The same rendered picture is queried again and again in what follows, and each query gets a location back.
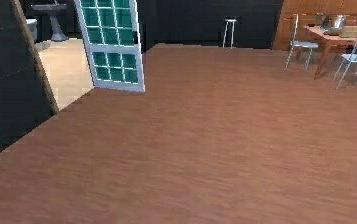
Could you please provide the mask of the white door with green panes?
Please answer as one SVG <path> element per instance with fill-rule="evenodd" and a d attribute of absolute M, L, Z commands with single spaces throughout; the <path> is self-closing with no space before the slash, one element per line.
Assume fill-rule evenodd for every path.
<path fill-rule="evenodd" d="M 144 92 L 136 0 L 74 0 L 94 87 Z M 133 43 L 133 31 L 139 44 Z"/>

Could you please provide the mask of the white metal stool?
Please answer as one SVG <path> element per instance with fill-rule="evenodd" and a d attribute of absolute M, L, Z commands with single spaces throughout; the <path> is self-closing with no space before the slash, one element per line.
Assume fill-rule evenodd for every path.
<path fill-rule="evenodd" d="M 238 19 L 236 17 L 227 17 L 224 19 L 225 21 L 225 28 L 223 33 L 223 40 L 222 40 L 222 47 L 226 47 L 226 40 L 230 41 L 230 48 L 234 46 L 234 32 L 235 32 L 235 25 Z"/>

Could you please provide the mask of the brown wooden cupboard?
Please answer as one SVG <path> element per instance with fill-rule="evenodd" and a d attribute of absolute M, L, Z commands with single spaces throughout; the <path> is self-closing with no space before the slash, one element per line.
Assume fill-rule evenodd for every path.
<path fill-rule="evenodd" d="M 294 31 L 294 15 L 299 16 L 296 39 L 306 41 L 309 37 L 305 26 L 319 26 L 317 13 L 328 15 L 333 20 L 337 15 L 346 16 L 347 25 L 357 25 L 357 0 L 284 0 L 273 43 L 274 50 L 287 51 Z"/>

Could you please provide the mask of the brown wooden table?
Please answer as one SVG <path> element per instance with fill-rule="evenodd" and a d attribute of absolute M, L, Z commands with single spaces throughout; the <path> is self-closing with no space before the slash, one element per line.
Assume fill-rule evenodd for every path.
<path fill-rule="evenodd" d="M 322 70 L 327 62 L 330 50 L 337 46 L 352 47 L 353 49 L 356 38 L 341 38 L 339 36 L 325 35 L 318 27 L 307 27 L 307 30 L 309 30 L 312 34 L 320 37 L 322 39 L 322 43 L 324 44 L 320 63 L 314 75 L 314 78 L 317 79 L 322 74 Z"/>

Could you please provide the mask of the green house plant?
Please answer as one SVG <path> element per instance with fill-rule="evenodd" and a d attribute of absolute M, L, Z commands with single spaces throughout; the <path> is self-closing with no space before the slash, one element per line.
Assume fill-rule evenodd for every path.
<path fill-rule="evenodd" d="M 321 22 L 321 28 L 328 28 L 329 27 L 329 21 L 330 21 L 330 18 L 328 15 L 325 15 L 321 12 L 317 12 L 316 13 L 316 18 L 318 21 Z"/>

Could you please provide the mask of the silver kettle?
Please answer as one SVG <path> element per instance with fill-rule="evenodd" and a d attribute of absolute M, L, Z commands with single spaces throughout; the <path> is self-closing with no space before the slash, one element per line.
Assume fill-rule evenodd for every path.
<path fill-rule="evenodd" d="M 339 29 L 344 26 L 346 22 L 346 16 L 345 15 L 337 15 L 334 20 L 333 20 L 333 28 Z"/>

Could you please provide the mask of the tan box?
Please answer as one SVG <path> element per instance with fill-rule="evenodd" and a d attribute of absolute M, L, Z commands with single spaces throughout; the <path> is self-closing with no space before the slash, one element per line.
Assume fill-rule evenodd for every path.
<path fill-rule="evenodd" d="M 357 26 L 343 26 L 339 31 L 341 38 L 357 38 Z"/>

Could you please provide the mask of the grey pedestal sink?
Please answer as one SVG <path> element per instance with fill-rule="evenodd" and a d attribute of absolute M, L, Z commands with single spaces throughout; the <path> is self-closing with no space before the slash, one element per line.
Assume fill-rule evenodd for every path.
<path fill-rule="evenodd" d="M 50 4 L 33 4 L 31 8 L 34 11 L 47 14 L 50 18 L 53 42 L 63 42 L 67 40 L 67 36 L 63 32 L 57 16 L 67 9 L 66 4 L 61 4 L 58 0 L 52 0 Z"/>

